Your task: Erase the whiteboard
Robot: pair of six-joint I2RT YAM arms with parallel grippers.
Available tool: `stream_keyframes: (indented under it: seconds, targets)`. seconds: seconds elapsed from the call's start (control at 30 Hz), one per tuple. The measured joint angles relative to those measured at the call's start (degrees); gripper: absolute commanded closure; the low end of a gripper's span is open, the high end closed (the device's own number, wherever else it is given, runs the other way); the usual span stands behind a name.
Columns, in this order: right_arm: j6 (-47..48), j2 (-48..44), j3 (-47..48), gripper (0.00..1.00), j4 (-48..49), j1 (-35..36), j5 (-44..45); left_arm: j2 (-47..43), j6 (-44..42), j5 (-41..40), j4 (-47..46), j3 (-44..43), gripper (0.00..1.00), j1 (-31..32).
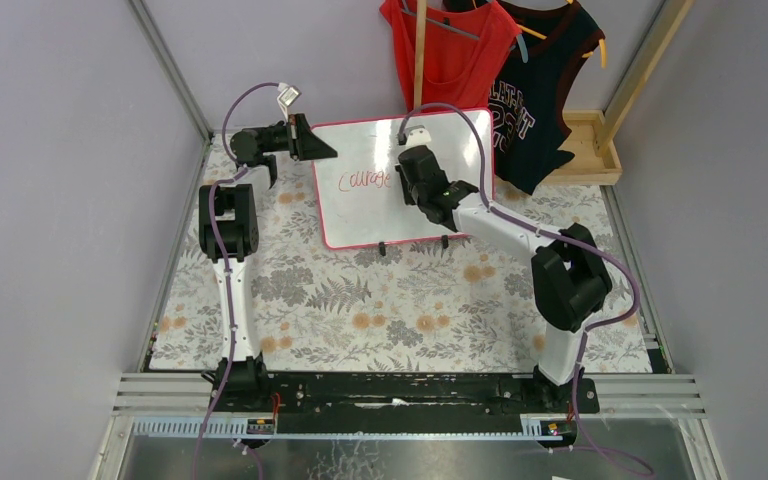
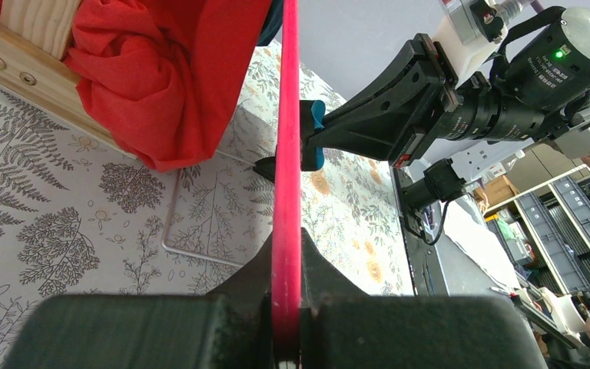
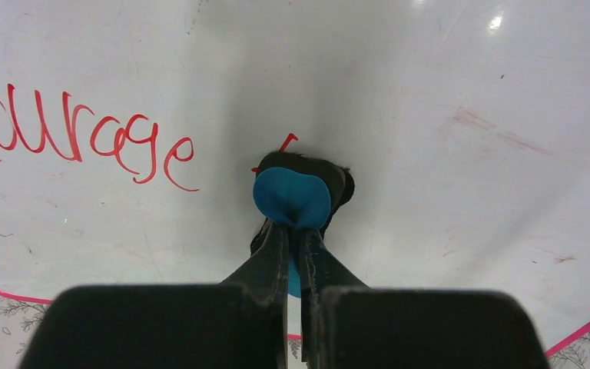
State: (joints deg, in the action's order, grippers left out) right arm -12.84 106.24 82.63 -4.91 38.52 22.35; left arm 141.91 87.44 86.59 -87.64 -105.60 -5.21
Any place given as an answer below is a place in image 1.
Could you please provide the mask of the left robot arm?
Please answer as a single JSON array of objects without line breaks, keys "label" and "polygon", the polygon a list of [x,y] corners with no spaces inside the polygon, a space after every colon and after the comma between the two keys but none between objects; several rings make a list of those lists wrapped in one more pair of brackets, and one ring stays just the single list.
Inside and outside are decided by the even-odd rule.
[{"label": "left robot arm", "polygon": [[313,133],[306,115],[293,113],[265,127],[232,135],[237,171],[198,193],[198,242],[220,292],[223,346],[212,376],[214,396],[266,394],[266,369],[254,321],[252,257],[259,248],[256,200],[278,179],[276,155],[296,161],[331,159],[337,151]]}]

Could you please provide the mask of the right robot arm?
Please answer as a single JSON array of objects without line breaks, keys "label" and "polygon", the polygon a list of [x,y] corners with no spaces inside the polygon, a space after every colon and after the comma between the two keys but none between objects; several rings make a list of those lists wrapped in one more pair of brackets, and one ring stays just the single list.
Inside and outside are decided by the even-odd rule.
[{"label": "right robot arm", "polygon": [[555,385],[571,382],[577,376],[585,323],[602,309],[613,288],[590,231],[578,223],[560,230],[541,229],[512,210],[493,205],[478,187],[449,180],[426,146],[400,153],[396,171],[405,203],[416,206],[430,223],[476,237],[530,263],[535,305],[547,322],[538,372]]}]

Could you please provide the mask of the pink framed whiteboard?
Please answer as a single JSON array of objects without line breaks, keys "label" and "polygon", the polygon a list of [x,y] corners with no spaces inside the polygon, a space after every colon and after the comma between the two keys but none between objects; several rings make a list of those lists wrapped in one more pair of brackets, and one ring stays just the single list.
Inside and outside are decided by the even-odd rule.
[{"label": "pink framed whiteboard", "polygon": [[[487,168],[480,172],[480,154],[474,136],[457,113],[439,111],[413,116],[406,129],[421,127],[430,137],[429,149],[451,181],[482,184],[494,195],[493,115],[487,109],[467,109],[468,122],[481,137]],[[377,247],[379,244],[433,240],[451,230],[435,225],[415,206],[405,203],[396,171],[404,148],[397,144],[400,117],[354,120],[316,125],[314,135],[337,156],[313,162],[325,245],[334,250]]]}]

